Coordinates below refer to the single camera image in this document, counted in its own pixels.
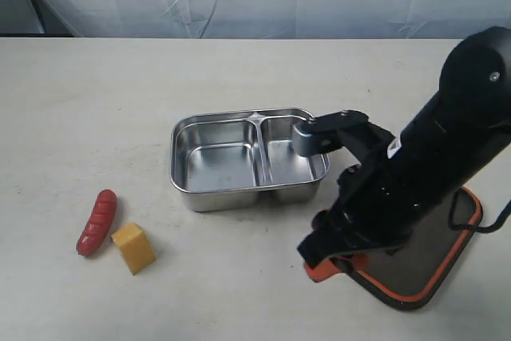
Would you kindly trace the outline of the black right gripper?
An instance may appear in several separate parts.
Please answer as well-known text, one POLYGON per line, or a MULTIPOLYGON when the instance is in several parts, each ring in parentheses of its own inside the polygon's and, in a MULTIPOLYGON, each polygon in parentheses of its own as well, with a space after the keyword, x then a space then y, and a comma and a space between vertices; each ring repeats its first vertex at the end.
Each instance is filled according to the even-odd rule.
POLYGON ((411 236, 402 216, 404 189, 388 169, 353 165, 337 183, 337 199, 316 214, 312 232, 298 246, 304 270, 315 283, 363 270, 367 255, 358 254, 399 249, 411 236))

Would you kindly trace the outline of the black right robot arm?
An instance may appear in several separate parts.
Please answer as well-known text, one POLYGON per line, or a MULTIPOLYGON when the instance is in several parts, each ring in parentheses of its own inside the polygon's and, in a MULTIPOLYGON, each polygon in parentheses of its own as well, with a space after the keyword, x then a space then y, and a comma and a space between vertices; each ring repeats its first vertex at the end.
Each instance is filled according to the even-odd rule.
POLYGON ((403 248, 418 224, 510 143, 510 32, 494 26, 462 40, 447 57, 438 91, 398 135, 356 110, 293 128, 292 147, 309 157, 347 149, 357 165, 338 180, 333 205, 299 244, 308 276, 355 269, 375 250, 403 248))

